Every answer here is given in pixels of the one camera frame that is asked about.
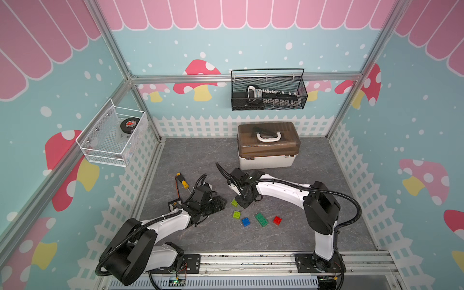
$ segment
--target white wire basket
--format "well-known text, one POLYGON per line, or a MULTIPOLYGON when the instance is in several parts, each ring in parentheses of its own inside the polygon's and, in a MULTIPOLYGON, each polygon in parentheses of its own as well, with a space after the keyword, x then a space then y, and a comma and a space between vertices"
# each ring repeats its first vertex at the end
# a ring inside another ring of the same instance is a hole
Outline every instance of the white wire basket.
POLYGON ((116 107, 109 99, 76 142, 89 162, 126 167, 147 128, 145 112, 116 107), (140 118, 140 122, 131 134, 126 134, 120 125, 130 117, 140 118))

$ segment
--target brown translucent lid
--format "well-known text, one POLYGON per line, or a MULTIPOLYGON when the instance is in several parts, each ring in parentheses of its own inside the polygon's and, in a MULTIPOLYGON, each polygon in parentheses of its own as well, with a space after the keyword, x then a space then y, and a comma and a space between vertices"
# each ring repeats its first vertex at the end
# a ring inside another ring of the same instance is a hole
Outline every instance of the brown translucent lid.
POLYGON ((301 144, 291 122, 239 125, 237 141, 242 158, 296 155, 301 144))

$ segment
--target white plastic box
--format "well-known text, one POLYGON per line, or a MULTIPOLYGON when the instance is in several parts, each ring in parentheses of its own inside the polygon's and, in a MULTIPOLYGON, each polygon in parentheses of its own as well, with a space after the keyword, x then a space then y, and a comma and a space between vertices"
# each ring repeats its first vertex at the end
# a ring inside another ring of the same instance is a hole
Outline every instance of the white plastic box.
POLYGON ((291 122, 239 125, 240 169, 289 167, 300 151, 300 144, 291 122))

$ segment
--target hockey puck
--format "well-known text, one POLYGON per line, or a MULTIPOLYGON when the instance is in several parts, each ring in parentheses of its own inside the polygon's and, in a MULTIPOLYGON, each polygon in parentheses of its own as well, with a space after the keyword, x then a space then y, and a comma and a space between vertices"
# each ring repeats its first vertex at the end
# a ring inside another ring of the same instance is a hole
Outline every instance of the hockey puck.
POLYGON ((129 118, 121 122, 121 130, 126 133, 126 134, 131 134, 135 128, 137 127, 137 124, 140 122, 139 118, 129 118))

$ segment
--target black wire basket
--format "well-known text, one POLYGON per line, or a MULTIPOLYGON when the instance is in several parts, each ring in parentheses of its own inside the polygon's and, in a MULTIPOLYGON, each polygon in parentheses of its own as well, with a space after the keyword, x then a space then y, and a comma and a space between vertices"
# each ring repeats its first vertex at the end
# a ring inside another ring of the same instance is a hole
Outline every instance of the black wire basket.
POLYGON ((304 69, 247 69, 231 71, 232 111, 303 109, 308 93, 304 69))

